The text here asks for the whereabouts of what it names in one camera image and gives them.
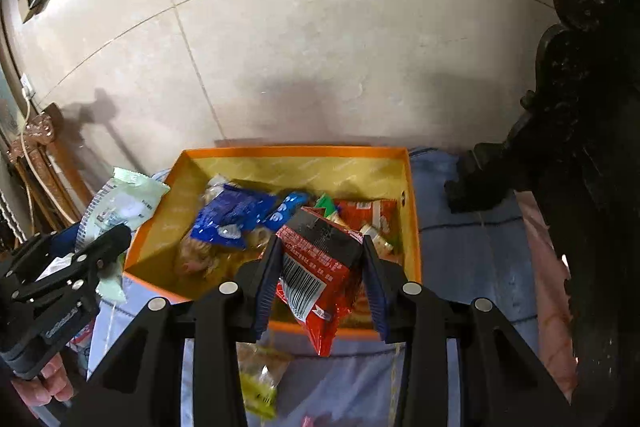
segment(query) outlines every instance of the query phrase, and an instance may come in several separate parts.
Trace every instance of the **tile floor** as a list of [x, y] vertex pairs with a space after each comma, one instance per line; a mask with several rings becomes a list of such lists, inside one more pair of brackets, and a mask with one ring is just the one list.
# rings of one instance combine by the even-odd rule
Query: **tile floor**
[[25, 24], [16, 0], [2, 10], [97, 185], [225, 143], [500, 140], [556, 21], [551, 0], [50, 0]]

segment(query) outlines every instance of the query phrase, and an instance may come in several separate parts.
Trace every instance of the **cable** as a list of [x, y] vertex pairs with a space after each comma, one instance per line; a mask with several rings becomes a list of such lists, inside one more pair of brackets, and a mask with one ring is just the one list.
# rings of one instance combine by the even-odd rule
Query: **cable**
[[76, 221], [74, 219], [71, 219], [69, 215], [62, 209], [62, 207], [60, 206], [56, 198], [53, 196], [53, 194], [51, 194], [51, 191], [47, 188], [47, 185], [45, 185], [42, 179], [40, 178], [40, 176], [38, 176], [38, 173], [36, 172], [36, 169], [33, 166], [33, 163], [31, 163], [31, 158], [29, 158], [29, 154], [27, 153], [27, 147], [24, 145], [24, 130], [27, 128], [27, 124], [29, 123], [29, 115], [31, 114], [31, 99], [27, 96], [27, 93], [25, 92], [24, 88], [22, 88], [22, 96], [24, 97], [24, 100], [27, 103], [27, 116], [24, 118], [24, 125], [20, 130], [20, 145], [22, 145], [22, 152], [24, 153], [24, 157], [27, 159], [27, 163], [29, 165], [29, 168], [31, 169], [31, 172], [33, 172], [33, 175], [37, 179], [40, 186], [47, 193], [47, 196], [53, 202], [53, 204], [55, 204], [60, 214], [62, 214], [62, 216], [68, 221], [68, 223], [72, 225]]
[[29, 185], [26, 185], [27, 188], [27, 201], [29, 201], [29, 220], [31, 221], [31, 235], [36, 233], [36, 224], [33, 220], [33, 200], [31, 199], [31, 191], [29, 190]]

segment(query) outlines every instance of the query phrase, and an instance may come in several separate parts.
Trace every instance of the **barcode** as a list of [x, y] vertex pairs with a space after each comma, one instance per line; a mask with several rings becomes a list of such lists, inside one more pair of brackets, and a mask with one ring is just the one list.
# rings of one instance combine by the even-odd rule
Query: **barcode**
[[289, 255], [284, 256], [282, 289], [294, 316], [304, 322], [326, 284]]

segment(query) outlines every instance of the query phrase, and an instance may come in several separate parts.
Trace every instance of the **red snack package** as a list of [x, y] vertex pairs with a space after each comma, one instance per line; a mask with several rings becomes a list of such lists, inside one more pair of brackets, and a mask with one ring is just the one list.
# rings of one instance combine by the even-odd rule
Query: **red snack package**
[[327, 357], [362, 280], [362, 235], [304, 207], [276, 235], [284, 244], [276, 295], [305, 328], [316, 353]]
[[394, 200], [347, 201], [334, 200], [340, 218], [350, 229], [359, 230], [371, 225], [392, 245], [398, 240], [398, 219]]

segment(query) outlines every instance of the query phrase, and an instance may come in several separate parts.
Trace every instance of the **blue cloth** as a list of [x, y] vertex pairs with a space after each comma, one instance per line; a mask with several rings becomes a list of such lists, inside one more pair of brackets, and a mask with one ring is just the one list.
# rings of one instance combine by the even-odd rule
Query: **blue cloth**
[[[537, 351], [538, 323], [533, 272], [522, 214], [509, 197], [487, 212], [451, 214], [443, 185], [455, 177], [457, 158], [420, 149], [411, 153], [420, 227], [422, 284], [442, 298], [469, 303], [490, 298]], [[127, 302], [101, 302], [89, 359], [90, 372], [131, 319], [154, 294], [125, 279]], [[404, 346], [336, 339], [332, 355], [315, 356], [306, 336], [268, 331], [260, 343], [292, 353], [278, 387], [278, 417], [269, 425], [300, 427], [309, 415], [316, 427], [392, 425]], [[447, 342], [449, 424], [460, 424], [460, 383], [455, 341]], [[192, 425], [193, 343], [187, 342], [182, 375], [182, 425]], [[260, 419], [248, 415], [248, 424]]]

